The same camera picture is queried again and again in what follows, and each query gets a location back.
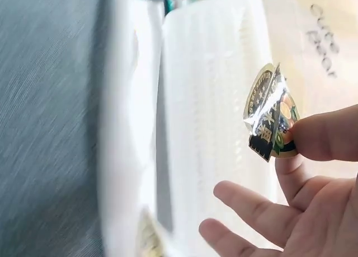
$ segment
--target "gold foil label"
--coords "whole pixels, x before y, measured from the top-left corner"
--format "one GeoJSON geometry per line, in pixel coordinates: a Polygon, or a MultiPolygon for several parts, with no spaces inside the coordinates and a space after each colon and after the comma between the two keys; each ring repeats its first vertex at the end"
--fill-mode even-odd
{"type": "Polygon", "coordinates": [[[267,162],[271,156],[297,155],[289,129],[299,120],[297,107],[280,67],[264,66],[247,98],[244,121],[251,132],[249,146],[267,162]]]}

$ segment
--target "sticker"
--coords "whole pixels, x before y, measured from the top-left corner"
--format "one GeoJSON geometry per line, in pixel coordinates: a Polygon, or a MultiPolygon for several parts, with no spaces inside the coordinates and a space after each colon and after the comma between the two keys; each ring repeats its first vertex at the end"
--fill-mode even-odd
{"type": "Polygon", "coordinates": [[[289,129],[299,120],[285,77],[272,64],[257,75],[246,101],[244,121],[251,132],[249,146],[269,162],[270,157],[297,155],[289,129]]]}
{"type": "Polygon", "coordinates": [[[161,237],[147,210],[140,218],[138,241],[137,257],[165,257],[161,237]]]}

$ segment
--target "palm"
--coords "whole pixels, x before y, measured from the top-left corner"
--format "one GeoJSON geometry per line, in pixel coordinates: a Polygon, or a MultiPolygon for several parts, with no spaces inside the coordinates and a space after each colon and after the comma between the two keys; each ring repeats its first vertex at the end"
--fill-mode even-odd
{"type": "Polygon", "coordinates": [[[300,214],[282,256],[353,256],[358,251],[354,186],[353,180],[331,180],[319,190],[300,214]]]}
{"type": "Polygon", "coordinates": [[[273,204],[239,185],[222,182],[214,194],[256,231],[282,248],[258,249],[216,220],[200,232],[221,257],[345,257],[358,252],[355,180],[307,178],[302,159],[278,160],[277,176],[289,206],[273,204]]]}

